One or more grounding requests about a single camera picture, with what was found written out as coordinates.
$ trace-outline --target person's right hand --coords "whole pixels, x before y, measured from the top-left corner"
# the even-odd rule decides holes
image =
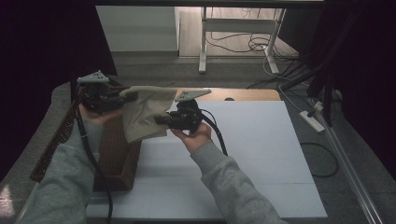
[[[198,147],[211,139],[212,128],[205,123],[201,123],[194,134],[185,134],[176,129],[171,129],[171,132],[181,139],[190,153],[193,153]]]

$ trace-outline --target gray floor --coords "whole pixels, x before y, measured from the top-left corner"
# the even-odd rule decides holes
[[[155,85],[167,87],[221,87],[245,89],[260,80],[272,78],[262,69],[262,59],[221,59],[209,58],[206,75],[198,73],[198,59],[178,58],[170,55],[114,55],[119,72],[119,80],[124,85]],[[288,63],[281,63],[285,69]],[[276,83],[258,84],[254,88],[272,89]],[[286,92],[287,96],[301,109],[309,109],[305,85],[299,85]],[[34,182],[29,179],[53,133],[56,131],[69,104],[69,87],[64,84],[52,94],[52,104],[37,132],[21,157],[0,184],[0,223],[14,223],[21,211]],[[325,134],[314,132],[298,115],[299,110],[282,95],[294,129],[300,142],[320,143],[330,148]],[[352,160],[362,182],[370,192],[383,223],[396,223],[396,183],[353,128],[344,120],[340,104],[334,103],[332,120],[334,129],[342,140],[349,158]],[[325,173],[333,169],[334,163],[327,152],[316,147],[303,147],[304,154],[313,173]],[[328,218],[311,220],[288,220],[290,223],[368,223],[357,197],[351,190],[346,176],[339,170],[329,178],[314,178]],[[104,223],[90,220],[90,223]],[[115,223],[128,223],[115,220]]]

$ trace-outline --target gray sleeve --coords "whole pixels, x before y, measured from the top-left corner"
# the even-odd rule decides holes
[[[84,125],[92,151],[98,156],[103,127],[87,120]],[[55,150],[21,223],[86,223],[94,173],[75,123],[69,140]]]
[[[228,224],[286,223],[270,201],[261,195],[232,157],[207,141],[191,154],[202,172],[202,181],[215,198]]]

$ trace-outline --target person's left hand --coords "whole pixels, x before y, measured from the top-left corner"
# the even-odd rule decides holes
[[[87,110],[84,105],[78,105],[78,107],[83,119],[88,119],[90,122],[101,126],[104,126],[108,120],[114,119],[122,114],[121,109],[109,111],[103,114],[96,114]]]

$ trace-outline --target power strip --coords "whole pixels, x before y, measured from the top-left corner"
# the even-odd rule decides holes
[[[317,133],[321,133],[324,131],[324,127],[314,118],[308,117],[308,112],[305,110],[300,113],[300,116],[315,130]]]

